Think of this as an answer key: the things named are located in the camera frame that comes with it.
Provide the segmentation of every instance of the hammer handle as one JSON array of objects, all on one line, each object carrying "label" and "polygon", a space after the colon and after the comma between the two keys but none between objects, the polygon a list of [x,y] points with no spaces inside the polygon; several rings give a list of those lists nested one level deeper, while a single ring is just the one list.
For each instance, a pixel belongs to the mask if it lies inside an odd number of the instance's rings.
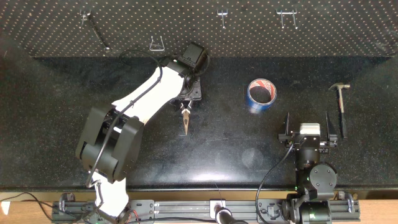
[{"label": "hammer handle", "polygon": [[341,133],[343,138],[347,138],[347,128],[346,128],[346,119],[344,118],[344,113],[340,113],[341,116]]}]

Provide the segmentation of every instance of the pegboard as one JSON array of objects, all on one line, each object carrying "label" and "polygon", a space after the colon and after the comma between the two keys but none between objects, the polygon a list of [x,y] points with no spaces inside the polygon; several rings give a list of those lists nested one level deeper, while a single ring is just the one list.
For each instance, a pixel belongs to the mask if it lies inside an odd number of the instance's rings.
[{"label": "pegboard", "polygon": [[[194,41],[213,57],[391,56],[398,53],[398,1],[2,0],[3,32],[33,57],[118,56],[149,51],[150,37],[178,54]],[[219,11],[228,10],[222,18]],[[284,15],[276,10],[297,10]],[[80,11],[91,11],[105,53]]]}]

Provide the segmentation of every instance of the hammer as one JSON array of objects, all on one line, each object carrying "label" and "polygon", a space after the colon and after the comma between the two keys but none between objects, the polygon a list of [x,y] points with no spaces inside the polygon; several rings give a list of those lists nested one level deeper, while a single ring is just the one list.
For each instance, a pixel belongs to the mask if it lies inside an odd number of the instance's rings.
[{"label": "hammer", "polygon": [[335,83],[332,85],[329,90],[332,88],[336,87],[338,90],[338,97],[339,97],[339,104],[340,104],[340,116],[341,116],[341,133],[343,135],[343,138],[347,138],[347,128],[346,128],[346,120],[344,119],[344,105],[343,105],[343,94],[341,93],[341,89],[343,88],[349,88],[349,84],[343,84],[343,83]]}]

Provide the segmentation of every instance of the roll of blue tape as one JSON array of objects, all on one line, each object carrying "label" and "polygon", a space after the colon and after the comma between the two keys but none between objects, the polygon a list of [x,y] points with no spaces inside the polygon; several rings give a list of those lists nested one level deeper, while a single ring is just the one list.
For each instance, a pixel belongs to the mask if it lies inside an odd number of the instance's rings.
[{"label": "roll of blue tape", "polygon": [[[271,96],[271,100],[270,102],[267,103],[259,103],[256,100],[253,99],[253,97],[250,95],[250,90],[256,86],[261,86],[263,88],[265,88],[270,96]],[[263,78],[258,78],[254,81],[252,81],[248,87],[248,94],[247,94],[247,103],[248,105],[258,111],[263,111],[268,109],[276,100],[276,88],[274,86],[274,84],[272,84],[272,82],[270,82],[269,80],[263,79]]]}]

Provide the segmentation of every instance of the perforated metal panel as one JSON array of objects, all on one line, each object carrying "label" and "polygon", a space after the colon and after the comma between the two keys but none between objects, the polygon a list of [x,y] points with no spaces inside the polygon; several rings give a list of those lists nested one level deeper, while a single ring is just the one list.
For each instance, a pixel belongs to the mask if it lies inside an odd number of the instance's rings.
[{"label": "perforated metal panel", "polygon": [[[3,32],[31,56],[118,56],[149,50],[150,37],[165,50],[183,51],[190,41],[214,57],[388,56],[398,52],[398,1],[192,1],[192,0],[2,0]],[[106,54],[79,12],[93,20],[112,52]],[[217,10],[228,10],[225,29]],[[284,16],[276,10],[297,10]]]}]

